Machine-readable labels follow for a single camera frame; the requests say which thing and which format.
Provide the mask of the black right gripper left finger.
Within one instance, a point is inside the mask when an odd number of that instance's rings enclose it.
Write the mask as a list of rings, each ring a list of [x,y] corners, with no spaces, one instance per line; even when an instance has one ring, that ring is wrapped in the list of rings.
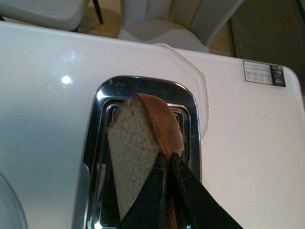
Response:
[[[121,220],[120,229],[166,228],[167,161],[161,152],[146,178],[139,195]]]

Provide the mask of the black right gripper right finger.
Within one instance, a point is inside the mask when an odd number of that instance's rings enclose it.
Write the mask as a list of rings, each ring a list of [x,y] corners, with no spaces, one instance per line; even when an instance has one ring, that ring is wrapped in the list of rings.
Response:
[[[241,229],[210,195],[181,157],[174,153],[171,157],[173,202],[179,229]]]

